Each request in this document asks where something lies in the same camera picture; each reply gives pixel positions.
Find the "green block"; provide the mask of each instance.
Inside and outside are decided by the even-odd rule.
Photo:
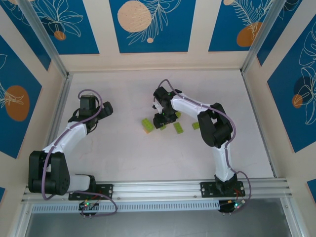
[[[166,128],[166,125],[162,126],[160,130],[163,131],[165,128]]]
[[[175,122],[175,123],[173,124],[173,126],[174,126],[174,128],[176,129],[176,132],[177,132],[178,134],[183,133],[183,129],[182,129],[180,123]]]
[[[194,130],[199,129],[199,123],[198,122],[192,123],[192,127],[193,127]]]
[[[181,117],[181,112],[177,111],[176,112],[176,116],[178,117],[178,119]]]
[[[152,122],[148,120],[148,118],[142,120],[142,125],[148,133],[155,129],[154,125],[152,124]]]

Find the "enclosure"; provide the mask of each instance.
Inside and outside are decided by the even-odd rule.
[[[314,0],[0,5],[1,236],[315,235]],[[193,117],[178,116],[180,132],[175,123],[144,130],[164,79],[196,101],[220,103],[235,123],[231,165],[250,179],[237,174],[245,197],[204,196],[218,164]],[[68,193],[46,201],[27,186],[30,154],[60,136],[85,89],[113,114],[75,146],[67,167],[112,185],[118,206],[96,218],[114,210],[98,200],[91,220]],[[241,208],[223,216],[229,199],[243,199]]]

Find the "metal bracket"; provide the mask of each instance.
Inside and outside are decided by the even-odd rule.
[[[241,197],[246,196],[245,188],[242,181],[237,181],[236,185],[232,188],[230,192],[221,194],[221,192],[216,188],[216,182],[202,182],[200,183],[202,198],[231,198],[236,197],[238,190],[241,193]]]
[[[95,193],[103,194],[105,196],[108,196],[109,198],[112,198],[113,184],[97,184],[95,188]],[[83,201],[83,200],[90,200],[92,198],[93,198],[93,195],[78,194],[78,193],[71,193],[68,196],[69,201]],[[104,197],[98,197],[96,198],[96,200],[97,199],[107,200]]]

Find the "wall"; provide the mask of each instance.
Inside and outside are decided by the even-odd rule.
[[[16,215],[16,209],[21,201],[25,186],[28,181],[28,157],[33,150],[41,149],[45,143],[46,138],[52,123],[54,110],[57,103],[57,98],[59,97],[61,86],[63,84],[63,79],[57,72],[53,63],[50,64],[47,69],[44,64],[40,61],[40,56],[34,54],[34,50],[26,43],[22,35],[19,33],[17,28],[8,18],[7,14],[0,7],[0,35],[9,45],[9,47],[14,51],[14,53],[19,57],[17,59],[16,68],[11,67],[11,72],[20,72],[23,65],[25,65],[25,70],[30,71],[30,75],[34,77],[40,86],[36,86],[40,89],[38,100],[35,98],[35,108],[33,114],[29,111],[28,116],[32,116],[23,139],[22,146],[17,154],[17,157],[12,157],[3,152],[0,152],[0,187],[5,188],[5,193],[0,204],[0,230],[1,236],[6,236],[9,232],[11,225],[14,224],[14,217]],[[3,73],[5,67],[0,70],[0,82],[3,86],[10,81],[16,80],[16,78],[10,78],[10,70]],[[19,79],[21,83],[27,78],[21,75]],[[29,92],[30,101],[33,99],[33,94]],[[7,107],[1,108],[0,121],[2,126],[8,126],[4,122],[8,121],[11,123],[8,114],[5,113]],[[16,127],[13,125],[10,127],[12,133],[19,133],[15,130]],[[2,139],[8,136],[8,133],[1,129]]]
[[[68,71],[103,71],[240,68],[273,1],[46,2],[30,3]]]
[[[295,85],[297,80],[297,76],[292,70],[297,68],[299,63],[301,64],[301,60],[293,58],[291,63],[283,65],[284,62],[288,62],[289,57],[294,55],[291,48],[315,16],[315,9],[316,2],[314,0],[303,0],[263,65],[260,66],[259,61],[256,59],[245,74],[250,94],[271,156],[279,171],[279,176],[287,178],[292,194],[311,234],[316,233],[316,205],[306,182],[316,178],[316,143],[308,142],[308,139],[315,139],[315,136],[308,138],[308,131],[304,132],[304,134],[299,134],[302,130],[296,130],[296,136],[300,138],[299,140],[307,141],[304,148],[298,147],[291,129],[298,128],[301,126],[299,123],[302,123],[304,126],[309,126],[304,129],[309,129],[312,134],[315,134],[315,126],[313,124],[305,124],[306,117],[302,114],[302,112],[305,112],[303,108],[305,102],[303,100],[300,102],[300,105],[296,104],[297,108],[294,108],[292,105],[294,103],[294,100],[292,101],[294,96],[293,85]],[[298,67],[298,74],[300,74],[301,67],[302,64]],[[284,83],[279,88],[276,88],[271,80],[284,81]],[[277,106],[274,98],[277,99],[280,95],[286,98],[288,93],[291,93],[291,99],[289,99],[288,103],[294,108],[295,112],[287,114],[281,112],[281,117],[280,111],[284,109],[285,104],[278,104]],[[287,119],[294,122],[292,128],[285,122]]]

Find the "purple cable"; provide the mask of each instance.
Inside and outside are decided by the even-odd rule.
[[[49,157],[51,155],[51,153],[53,152],[53,150],[56,148],[56,146],[58,145],[58,143],[60,142],[60,140],[71,130],[73,129],[74,127],[78,126],[79,124],[81,123],[84,123],[84,122],[87,122],[93,118],[95,118],[96,116],[98,116],[98,114],[101,112],[102,110],[102,105],[103,105],[103,102],[102,102],[102,98],[101,98],[101,95],[96,92],[95,90],[91,90],[91,89],[85,89],[85,90],[82,90],[79,92],[78,94],[78,98],[80,99],[80,95],[85,92],[85,91],[91,91],[93,93],[95,93],[98,97],[99,97],[99,100],[100,100],[100,108],[98,110],[98,112],[94,115],[92,115],[91,117],[89,118],[86,118],[85,120],[82,120],[80,122],[77,122],[75,123],[74,125],[72,125],[70,128],[68,128],[66,131],[64,131],[56,140],[56,142],[53,144],[53,146],[50,148],[49,152],[47,153],[47,156],[46,156],[46,159],[45,159],[45,163],[44,163],[44,167],[43,167],[43,176],[42,176],[42,179],[41,179],[41,195],[43,197],[44,200],[50,200],[53,196],[55,195],[51,195],[49,197],[46,197],[45,195],[45,179],[46,179],[46,169],[47,169],[47,166],[48,166],[48,160],[49,160]]]
[[[248,176],[247,176],[243,171],[236,171],[236,170],[234,170],[234,169],[231,167],[231,165],[229,164],[228,149],[227,149],[227,147],[228,147],[228,145],[234,140],[234,138],[236,137],[236,126],[235,126],[235,123],[233,122],[233,120],[232,120],[227,114],[225,114],[225,113],[223,113],[223,112],[221,112],[221,111],[219,111],[219,110],[217,110],[217,109],[214,109],[214,108],[212,108],[212,107],[210,107],[210,106],[203,105],[203,104],[199,104],[199,103],[195,102],[194,100],[191,100],[191,99],[188,98],[188,97],[181,96],[181,95],[172,87],[172,85],[171,85],[171,83],[170,83],[170,81],[169,81],[168,79],[162,80],[162,81],[160,82],[158,88],[159,88],[159,87],[162,85],[162,83],[164,83],[165,81],[169,84],[170,88],[172,89],[172,91],[173,91],[177,96],[179,96],[179,97],[181,97],[182,99],[187,100],[187,101],[189,101],[189,102],[191,102],[191,103],[193,103],[193,104],[195,104],[195,105],[197,105],[197,106],[200,106],[200,107],[203,107],[203,108],[206,108],[206,109],[210,109],[210,110],[212,110],[212,111],[214,111],[214,112],[216,112],[216,113],[219,113],[220,115],[222,115],[222,116],[224,116],[225,118],[227,118],[228,121],[231,123],[231,125],[232,125],[232,127],[233,127],[234,133],[233,133],[233,135],[232,135],[232,138],[225,144],[225,158],[226,158],[226,163],[227,163],[228,168],[229,168],[232,172],[234,172],[235,174],[239,174],[239,173],[240,173],[240,174],[243,174],[243,175],[245,176],[247,182],[248,182],[248,185],[249,185],[249,197],[248,197],[248,199],[247,199],[247,202],[246,202],[241,208],[235,210],[233,213],[236,213],[236,212],[240,211],[241,209],[243,209],[244,206],[246,206],[246,204],[247,204],[247,203],[250,201],[250,199],[251,199],[251,184],[250,184],[250,180],[249,180]]]
[[[111,215],[114,215],[115,213],[117,213],[118,211],[118,206],[117,204],[108,196],[105,196],[104,194],[97,194],[97,193],[89,193],[89,192],[85,192],[85,191],[76,191],[76,193],[78,194],[89,194],[89,195],[95,195],[95,196],[100,196],[100,197],[103,197],[103,198],[106,198],[107,200],[111,201],[115,207],[115,211],[114,212],[111,212],[111,213],[106,213],[106,214],[100,214],[100,215],[96,215],[96,216],[93,216],[93,217],[100,217],[100,216],[111,216]],[[81,216],[84,216],[83,214],[83,211],[85,210],[85,207],[81,210]]]

